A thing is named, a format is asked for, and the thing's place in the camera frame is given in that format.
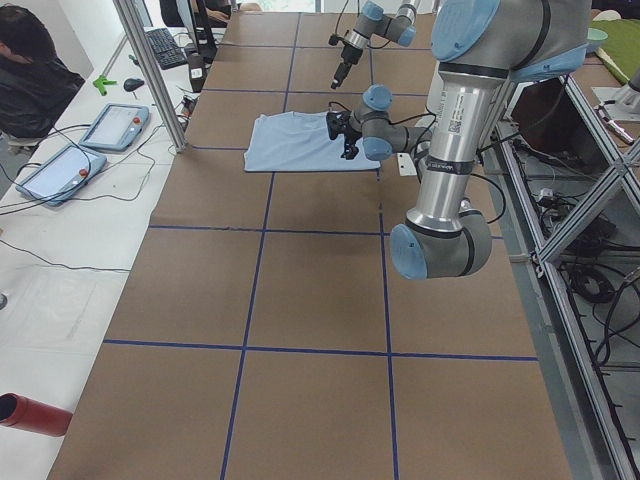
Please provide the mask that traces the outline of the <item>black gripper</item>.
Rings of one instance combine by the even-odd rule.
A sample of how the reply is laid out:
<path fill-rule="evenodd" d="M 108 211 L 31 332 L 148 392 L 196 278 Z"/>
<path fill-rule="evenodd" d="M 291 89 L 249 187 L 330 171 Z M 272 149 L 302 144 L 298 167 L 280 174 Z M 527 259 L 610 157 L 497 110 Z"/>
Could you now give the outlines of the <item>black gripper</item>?
<path fill-rule="evenodd" d="M 338 66 L 338 75 L 347 75 L 352 66 L 357 65 L 361 58 L 361 49 L 351 44 L 345 44 L 341 53 L 341 63 Z M 334 76 L 331 89 L 337 89 L 342 85 L 340 76 Z"/>
<path fill-rule="evenodd" d="M 344 130 L 344 152 L 341 158 L 353 160 L 359 153 L 357 141 L 361 138 L 361 132 L 348 127 Z"/>

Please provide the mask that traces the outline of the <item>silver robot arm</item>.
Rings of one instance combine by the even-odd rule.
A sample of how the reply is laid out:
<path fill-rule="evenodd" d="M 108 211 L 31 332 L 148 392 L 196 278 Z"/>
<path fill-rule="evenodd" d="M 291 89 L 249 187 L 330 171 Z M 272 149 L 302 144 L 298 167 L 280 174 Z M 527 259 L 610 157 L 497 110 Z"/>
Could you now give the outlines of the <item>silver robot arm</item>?
<path fill-rule="evenodd" d="M 407 153 L 420 180 L 417 202 L 390 235 L 405 278 L 467 276 L 488 260 L 488 223 L 465 196 L 482 135 L 494 127 L 491 102 L 509 83 L 547 80 L 578 69 L 591 20 L 587 1 L 447 1 L 431 36 L 442 91 L 430 128 L 394 124 L 390 90 L 370 86 L 350 112 L 331 114 L 344 154 L 373 161 Z"/>
<path fill-rule="evenodd" d="M 373 1 L 367 1 L 362 7 L 351 30 L 343 35 L 337 31 L 343 12 L 336 21 L 334 32 L 329 37 L 331 46 L 343 45 L 341 61 L 333 75 L 330 88 L 342 86 L 351 68 L 357 65 L 363 52 L 369 47 L 372 36 L 400 46 L 409 46 L 416 35 L 414 26 L 420 1 L 403 1 L 394 16 L 384 13 L 384 9 Z"/>

